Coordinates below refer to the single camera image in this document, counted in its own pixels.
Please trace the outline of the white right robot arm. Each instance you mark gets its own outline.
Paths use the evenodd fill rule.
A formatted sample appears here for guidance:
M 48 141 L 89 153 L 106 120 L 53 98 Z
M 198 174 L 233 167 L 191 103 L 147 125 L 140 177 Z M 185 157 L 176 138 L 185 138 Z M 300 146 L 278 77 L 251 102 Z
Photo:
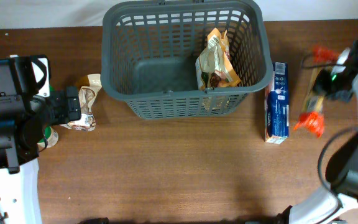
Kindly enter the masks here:
M 358 39 L 340 54 L 317 47 L 311 57 L 313 65 L 301 64 L 313 73 L 295 127 L 320 137 L 324 100 L 348 102 L 354 96 L 358 110 Z M 317 173 L 320 188 L 303 202 L 287 207 L 272 223 L 341 223 L 343 213 L 358 208 L 358 124 L 327 141 L 318 157 Z

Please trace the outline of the blue tissue pack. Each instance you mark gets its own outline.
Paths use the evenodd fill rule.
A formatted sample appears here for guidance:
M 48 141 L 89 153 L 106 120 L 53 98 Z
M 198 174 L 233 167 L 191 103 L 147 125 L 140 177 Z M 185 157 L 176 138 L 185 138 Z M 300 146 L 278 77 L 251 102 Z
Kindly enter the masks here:
M 289 136 L 288 64 L 273 63 L 273 79 L 265 88 L 266 143 L 281 144 Z

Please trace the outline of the beige coffee pouch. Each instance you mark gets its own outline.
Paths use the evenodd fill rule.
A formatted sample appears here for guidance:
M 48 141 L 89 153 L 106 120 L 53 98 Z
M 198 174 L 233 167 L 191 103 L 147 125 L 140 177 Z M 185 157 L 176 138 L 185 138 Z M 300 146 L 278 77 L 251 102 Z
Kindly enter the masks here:
M 227 31 L 214 28 L 207 36 L 206 48 L 195 62 L 199 90 L 235 87 L 241 82 L 229 53 Z

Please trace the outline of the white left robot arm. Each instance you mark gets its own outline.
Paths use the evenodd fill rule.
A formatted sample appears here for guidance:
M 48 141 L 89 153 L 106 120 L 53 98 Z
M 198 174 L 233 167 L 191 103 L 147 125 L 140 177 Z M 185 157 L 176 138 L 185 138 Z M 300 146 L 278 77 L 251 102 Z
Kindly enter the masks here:
M 39 141 L 81 118 L 78 90 L 51 90 L 46 55 L 0 59 L 0 223 L 41 223 Z

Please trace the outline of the orange spaghetti pack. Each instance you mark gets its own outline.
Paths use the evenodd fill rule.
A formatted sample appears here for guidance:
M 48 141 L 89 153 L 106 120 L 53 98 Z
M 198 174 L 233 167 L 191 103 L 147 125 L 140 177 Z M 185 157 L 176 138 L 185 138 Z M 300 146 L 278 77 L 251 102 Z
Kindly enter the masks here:
M 321 62 L 323 65 L 327 65 L 337 60 L 338 56 L 339 54 L 332 50 L 316 46 L 313 48 L 312 53 L 304 58 L 303 62 L 305 62 L 308 57 L 312 57 L 315 63 Z M 319 138 L 324 133 L 324 93 L 317 93 L 313 90 L 313 86 L 318 82 L 318 75 L 320 74 L 320 71 L 323 71 L 323 73 L 328 72 L 328 74 L 330 74 L 331 69 L 325 70 L 323 67 L 316 67 L 316 65 L 314 65 L 314 68 L 309 68 L 309 70 L 311 70 L 311 76 L 308 85 L 308 92 L 303 100 L 301 113 L 298 117 L 298 122 L 296 123 L 294 130 L 304 128 Z

